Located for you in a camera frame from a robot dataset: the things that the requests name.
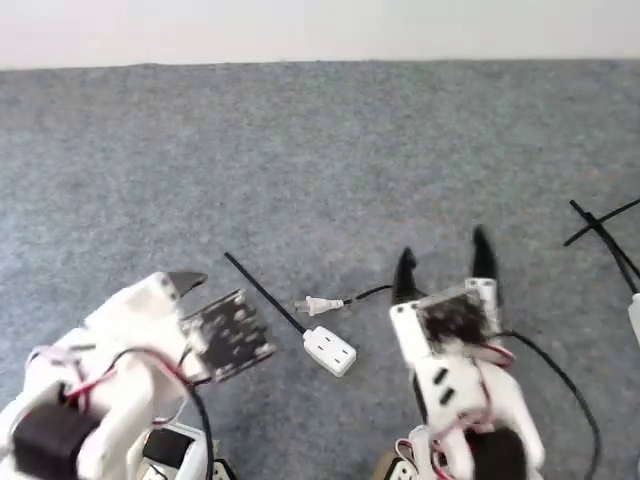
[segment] white wall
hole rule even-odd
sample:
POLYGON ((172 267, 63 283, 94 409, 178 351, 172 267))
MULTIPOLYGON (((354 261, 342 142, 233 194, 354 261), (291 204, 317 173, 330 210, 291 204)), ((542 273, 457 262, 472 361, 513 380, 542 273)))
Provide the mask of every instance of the white wall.
POLYGON ((0 0, 0 68, 640 57, 640 0, 0 0))

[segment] electrical plug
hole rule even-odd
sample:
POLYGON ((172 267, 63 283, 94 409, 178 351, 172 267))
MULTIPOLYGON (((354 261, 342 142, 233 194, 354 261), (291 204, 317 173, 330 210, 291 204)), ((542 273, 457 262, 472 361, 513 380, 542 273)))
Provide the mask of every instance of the electrical plug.
POLYGON ((321 313, 328 312, 329 310, 338 310, 344 307, 344 301, 342 300, 330 300, 326 298, 315 298, 307 295, 303 302, 294 302, 293 308, 297 312, 308 313, 310 317, 320 315, 321 313))
POLYGON ((304 349, 336 377, 342 377, 356 361, 356 350, 335 333, 318 326, 304 332, 304 349))
POLYGON ((629 321, 633 328, 633 333, 636 334, 636 340, 640 344, 640 293, 633 295, 631 305, 629 305, 629 321))

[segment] power strip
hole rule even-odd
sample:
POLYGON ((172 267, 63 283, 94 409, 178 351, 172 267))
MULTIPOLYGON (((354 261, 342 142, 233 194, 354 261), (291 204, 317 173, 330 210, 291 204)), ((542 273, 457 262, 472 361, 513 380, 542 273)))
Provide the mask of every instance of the power strip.
POLYGON ((396 457, 384 480, 418 480, 418 473, 409 462, 396 457))

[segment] gray carpet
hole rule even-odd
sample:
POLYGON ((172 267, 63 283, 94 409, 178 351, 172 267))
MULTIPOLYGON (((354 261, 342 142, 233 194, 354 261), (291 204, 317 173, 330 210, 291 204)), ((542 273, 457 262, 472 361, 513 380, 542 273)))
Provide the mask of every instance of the gray carpet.
MULTIPOLYGON (((471 229, 497 245, 511 326, 566 367, 602 427, 599 478, 640 450, 630 294, 587 236, 639 194, 640 63, 310 63, 0 74, 0 404, 25 355, 150 272, 207 271, 195 308, 248 286, 283 301, 389 282, 405 245, 435 291, 462 281, 471 229)), ((609 228, 640 262, 640 208, 609 228)), ((358 347, 336 379, 254 294, 275 357, 205 387, 240 479, 367 479, 415 425, 381 294, 322 322, 358 347)), ((546 478, 581 478, 591 435, 533 354, 515 375, 546 443, 546 478)), ((190 423, 194 413, 188 412, 190 423)))

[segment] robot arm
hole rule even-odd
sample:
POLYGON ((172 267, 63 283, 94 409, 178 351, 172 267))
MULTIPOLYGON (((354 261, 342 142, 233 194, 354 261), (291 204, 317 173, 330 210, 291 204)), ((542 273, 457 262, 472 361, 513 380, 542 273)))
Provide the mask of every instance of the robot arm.
POLYGON ((539 478, 544 461, 540 436, 518 383, 494 364, 499 363, 496 355, 506 352, 492 338, 499 332, 496 279, 470 278, 460 289, 422 298, 413 280, 415 265, 411 251, 405 251, 396 271, 390 317, 423 417, 423 425, 409 435, 419 478, 481 478, 476 472, 478 452, 470 448, 468 434, 500 428, 521 443, 523 478, 539 478), (482 305, 483 322, 475 332, 458 328, 467 314, 460 299, 467 295, 482 305), (442 305, 449 305, 449 311, 442 305), (451 318, 451 330, 451 325, 438 323, 451 318))
POLYGON ((181 408, 159 413, 184 404, 187 385, 222 381, 274 351, 242 291, 184 317, 178 299, 204 279, 155 273, 36 348, 23 391, 0 413, 0 478, 136 480, 150 433, 163 427, 187 440, 175 479, 203 480, 204 434, 169 425, 181 408))

